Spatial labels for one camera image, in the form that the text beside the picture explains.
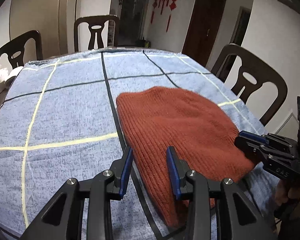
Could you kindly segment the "dark wooden chair right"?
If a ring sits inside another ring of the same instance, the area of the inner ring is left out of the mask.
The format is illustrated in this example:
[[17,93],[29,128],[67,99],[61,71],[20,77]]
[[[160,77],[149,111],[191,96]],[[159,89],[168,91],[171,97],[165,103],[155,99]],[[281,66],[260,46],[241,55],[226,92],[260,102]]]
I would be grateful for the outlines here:
[[238,95],[244,103],[246,103],[249,96],[260,89],[264,83],[269,82],[277,87],[277,97],[260,118],[260,122],[265,126],[286,100],[288,94],[286,82],[271,66],[250,51],[234,43],[227,44],[223,47],[211,70],[211,73],[220,80],[225,79],[225,63],[231,56],[237,56],[241,59],[237,80],[231,90],[235,95]]

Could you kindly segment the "white tissue pack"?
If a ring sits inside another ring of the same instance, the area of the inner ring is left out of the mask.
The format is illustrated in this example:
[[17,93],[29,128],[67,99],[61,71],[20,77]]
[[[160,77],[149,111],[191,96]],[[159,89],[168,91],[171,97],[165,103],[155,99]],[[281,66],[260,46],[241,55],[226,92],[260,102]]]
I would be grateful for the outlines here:
[[15,80],[17,75],[21,72],[23,66],[12,69],[10,72],[8,68],[0,65],[0,93],[6,89],[9,89],[12,82]]

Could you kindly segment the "dark wooden chair left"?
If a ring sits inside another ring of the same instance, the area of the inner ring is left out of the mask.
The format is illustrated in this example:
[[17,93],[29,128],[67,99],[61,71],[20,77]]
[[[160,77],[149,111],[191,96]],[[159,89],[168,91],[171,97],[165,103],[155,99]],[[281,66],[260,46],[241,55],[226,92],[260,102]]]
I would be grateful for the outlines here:
[[36,59],[43,60],[42,37],[37,30],[27,31],[3,45],[0,48],[0,57],[6,54],[12,69],[24,66],[25,44],[30,39],[35,41]]

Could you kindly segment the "dark brown door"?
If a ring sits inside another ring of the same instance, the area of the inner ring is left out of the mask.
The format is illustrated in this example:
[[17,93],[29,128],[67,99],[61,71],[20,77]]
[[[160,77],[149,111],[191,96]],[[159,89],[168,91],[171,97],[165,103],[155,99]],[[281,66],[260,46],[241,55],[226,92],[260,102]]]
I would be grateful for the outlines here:
[[207,66],[226,0],[195,0],[182,53]]

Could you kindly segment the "dark wooden chair middle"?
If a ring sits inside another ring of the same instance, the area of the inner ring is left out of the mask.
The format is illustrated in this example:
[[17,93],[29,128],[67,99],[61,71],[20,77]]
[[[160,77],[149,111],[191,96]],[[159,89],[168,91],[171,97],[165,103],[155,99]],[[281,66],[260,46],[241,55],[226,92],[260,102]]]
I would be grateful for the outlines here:
[[88,49],[94,49],[95,41],[97,41],[98,49],[104,48],[103,39],[102,39],[102,31],[104,29],[104,25],[107,21],[113,21],[115,23],[114,28],[114,40],[113,44],[117,47],[118,40],[117,35],[119,34],[119,25],[120,18],[116,15],[99,15],[99,16],[87,16],[80,17],[74,22],[74,51],[78,52],[78,26],[81,23],[87,23],[88,29],[90,32],[90,40],[88,44]]

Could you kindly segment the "dark wooden chair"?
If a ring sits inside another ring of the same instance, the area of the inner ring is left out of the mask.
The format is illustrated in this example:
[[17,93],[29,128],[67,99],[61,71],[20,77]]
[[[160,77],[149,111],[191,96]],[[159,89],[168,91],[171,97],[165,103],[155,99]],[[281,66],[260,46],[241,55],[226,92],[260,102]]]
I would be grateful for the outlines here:
[[36,59],[43,60],[42,37],[37,30],[27,31],[3,45],[0,48],[0,57],[6,54],[12,69],[24,66],[25,44],[30,39],[35,41]]
[[260,89],[264,83],[269,82],[277,87],[277,97],[260,118],[260,122],[265,126],[286,100],[288,94],[286,82],[271,66],[250,51],[234,43],[227,44],[223,47],[211,70],[211,73],[220,80],[225,79],[225,63],[231,56],[237,56],[241,59],[237,80],[231,90],[235,95],[238,95],[244,103],[246,103],[249,96]]
[[120,18],[116,15],[99,15],[99,16],[87,16],[80,17],[74,22],[74,51],[78,52],[78,26],[81,23],[87,23],[88,29],[90,32],[90,40],[88,44],[88,49],[94,49],[95,41],[97,41],[98,49],[104,48],[103,39],[102,39],[102,31],[104,29],[104,25],[107,21],[113,21],[115,23],[114,28],[114,40],[113,44],[117,47],[118,40],[117,35],[119,34],[119,25]]

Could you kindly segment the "rust red knit sweater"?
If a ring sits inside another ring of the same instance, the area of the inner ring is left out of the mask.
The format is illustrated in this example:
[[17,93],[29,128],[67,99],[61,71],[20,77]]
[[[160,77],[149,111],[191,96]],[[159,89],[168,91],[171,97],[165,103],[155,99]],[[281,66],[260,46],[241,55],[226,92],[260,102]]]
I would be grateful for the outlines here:
[[238,129],[212,101],[181,88],[153,87],[116,98],[120,124],[146,191],[165,224],[184,225],[187,202],[174,200],[166,151],[211,180],[239,181],[254,167],[234,145]]

